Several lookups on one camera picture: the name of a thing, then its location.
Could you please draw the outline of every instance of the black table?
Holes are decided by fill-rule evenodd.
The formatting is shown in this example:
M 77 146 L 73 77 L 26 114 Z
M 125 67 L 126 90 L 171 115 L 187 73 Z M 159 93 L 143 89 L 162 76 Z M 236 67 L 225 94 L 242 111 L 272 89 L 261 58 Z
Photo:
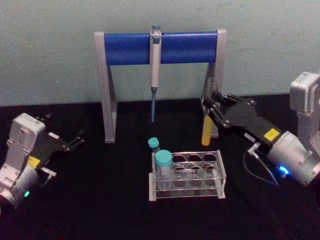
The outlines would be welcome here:
M 255 97 L 258 112 L 283 130 L 297 133 L 288 95 Z M 71 140 L 85 129 L 85 144 L 52 157 L 58 173 L 45 188 L 32 189 L 15 212 L 0 223 L 0 239 L 319 239 L 320 211 L 315 193 L 292 179 L 280 188 L 251 177 L 242 156 L 250 143 L 235 134 L 201 145 L 203 115 L 199 99 L 158 101 L 155 124 L 150 102 L 118 104 L 116 143 L 104 143 L 101 105 L 57 104 L 0 108 L 0 160 L 6 157 L 12 120 L 20 113 L 44 116 L 48 128 Z M 226 199 L 158 199 L 149 202 L 151 150 L 158 137 L 171 152 L 221 150 Z M 253 160 L 248 162 L 260 166 Z

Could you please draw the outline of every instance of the yellow tube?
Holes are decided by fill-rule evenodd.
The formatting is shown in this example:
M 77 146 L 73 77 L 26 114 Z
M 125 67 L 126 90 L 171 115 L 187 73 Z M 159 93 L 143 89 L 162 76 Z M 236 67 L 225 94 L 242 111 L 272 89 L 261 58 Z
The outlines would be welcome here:
M 214 126 L 214 122 L 211 120 L 211 118 L 208 115 L 205 115 L 203 120 L 202 139 L 201 139 L 201 144 L 203 146 L 208 146 L 210 144 L 211 132 L 212 132 L 213 126 Z

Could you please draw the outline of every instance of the light blue wall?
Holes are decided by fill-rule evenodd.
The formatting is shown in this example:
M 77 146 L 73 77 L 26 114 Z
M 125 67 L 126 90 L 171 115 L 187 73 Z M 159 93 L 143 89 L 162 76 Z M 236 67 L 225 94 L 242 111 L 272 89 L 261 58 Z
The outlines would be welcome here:
M 223 92 L 287 93 L 320 59 L 318 0 L 3 0 L 0 106 L 100 100 L 94 32 L 226 28 Z M 148 100 L 148 66 L 112 68 L 118 100 Z M 162 65 L 158 98 L 200 95 L 205 64 Z

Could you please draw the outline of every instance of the pipette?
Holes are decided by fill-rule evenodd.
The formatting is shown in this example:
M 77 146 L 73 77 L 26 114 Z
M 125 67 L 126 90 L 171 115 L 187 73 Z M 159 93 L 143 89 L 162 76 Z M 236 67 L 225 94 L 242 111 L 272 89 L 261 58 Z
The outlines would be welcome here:
M 156 109 L 156 92 L 159 86 L 159 70 L 161 62 L 161 38 L 159 25 L 153 25 L 150 31 L 150 69 L 149 69 L 149 81 L 152 92 L 152 104 L 151 104 L 151 122 L 155 121 L 155 109 Z

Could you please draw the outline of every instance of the cable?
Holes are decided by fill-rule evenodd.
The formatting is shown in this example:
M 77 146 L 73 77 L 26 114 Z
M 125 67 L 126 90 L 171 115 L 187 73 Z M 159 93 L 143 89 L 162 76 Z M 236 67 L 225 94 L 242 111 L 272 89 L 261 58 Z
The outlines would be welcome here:
M 269 181 L 268 179 L 265 179 L 261 176 L 258 176 L 256 174 L 254 174 L 252 171 L 249 170 L 249 168 L 247 167 L 247 164 L 246 164 L 246 156 L 247 156 L 247 151 L 244 153 L 243 155 L 243 158 L 242 158 L 242 162 L 243 162 L 243 166 L 244 166 L 244 169 L 253 177 L 265 182 L 265 183 L 268 183 L 268 184 L 271 184 L 271 185 L 274 185 L 274 186 L 277 186 L 279 187 L 279 183 L 278 181 L 276 180 L 274 174 L 270 171 L 270 169 L 267 167 L 267 165 L 258 157 L 257 160 L 261 163 L 261 165 L 264 167 L 264 169 L 269 173 L 269 175 L 271 176 L 271 178 L 273 179 L 273 181 Z

